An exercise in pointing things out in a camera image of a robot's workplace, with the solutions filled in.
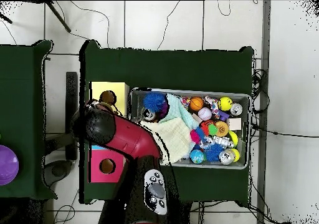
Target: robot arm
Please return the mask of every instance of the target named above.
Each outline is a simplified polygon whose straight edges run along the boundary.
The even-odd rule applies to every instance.
[[[82,134],[86,141],[117,151],[130,160],[114,198],[117,223],[167,223],[168,203],[160,171],[160,150],[147,130],[114,114],[107,104],[91,100],[85,106],[83,121],[79,112],[74,115],[72,133],[75,138]]]

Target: robot control buttons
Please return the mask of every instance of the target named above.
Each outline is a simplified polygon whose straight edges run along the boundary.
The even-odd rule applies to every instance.
[[[157,169],[150,169],[144,174],[144,204],[155,214],[167,214],[165,180]]]
[[[164,208],[164,207],[165,207],[165,204],[164,204],[164,202],[163,202],[163,201],[161,201],[161,200],[160,200],[158,203],[159,203],[159,205],[160,205],[162,208]]]
[[[165,197],[165,189],[159,184],[154,183],[148,187],[148,191],[155,196],[156,198],[164,198]]]
[[[155,197],[151,197],[151,203],[152,204],[156,204],[157,203],[157,199]]]

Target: gray plastic bin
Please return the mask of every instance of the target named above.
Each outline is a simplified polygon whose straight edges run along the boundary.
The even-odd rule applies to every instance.
[[[249,95],[245,94],[233,94],[233,93],[215,93],[215,92],[200,92],[200,91],[185,91],[185,90],[168,90],[168,89],[148,89],[139,90],[139,88],[134,88],[130,91],[130,105],[131,112],[128,118],[131,120],[134,117],[141,118],[140,112],[143,107],[144,96],[149,92],[159,92],[162,94],[175,94],[186,97],[202,97],[206,95],[219,99],[221,97],[230,97],[233,103],[239,103],[242,106],[242,113],[239,116],[242,121],[242,129],[234,131],[238,136],[238,144],[236,149],[240,152],[240,159],[231,163],[230,165],[223,165],[220,162],[208,162],[203,161],[201,164],[192,163],[190,159],[179,160],[172,163],[173,166],[179,167],[197,167],[197,168],[222,168],[222,169],[244,169],[248,164],[249,153],[250,153],[250,123],[252,118],[252,99]]]

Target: dark green tablecloth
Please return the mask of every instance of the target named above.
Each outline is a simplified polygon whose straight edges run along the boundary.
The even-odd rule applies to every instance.
[[[44,99],[42,65],[52,41],[0,46],[0,140],[19,160],[19,173],[0,186],[0,197],[54,198],[42,181]]]
[[[240,51],[145,51],[101,49],[86,41],[80,51],[81,77],[90,81],[125,82],[134,87],[252,92],[251,47]],[[111,199],[114,183],[88,183],[84,161],[84,199]],[[163,173],[170,173],[163,167]],[[248,201],[249,166],[243,170],[174,167],[179,194],[185,201]]]

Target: white ball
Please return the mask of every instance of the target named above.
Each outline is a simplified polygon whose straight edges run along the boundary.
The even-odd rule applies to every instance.
[[[209,120],[212,117],[212,112],[210,109],[208,109],[207,107],[203,107],[199,112],[198,112],[198,117],[200,117],[201,119],[205,120]]]

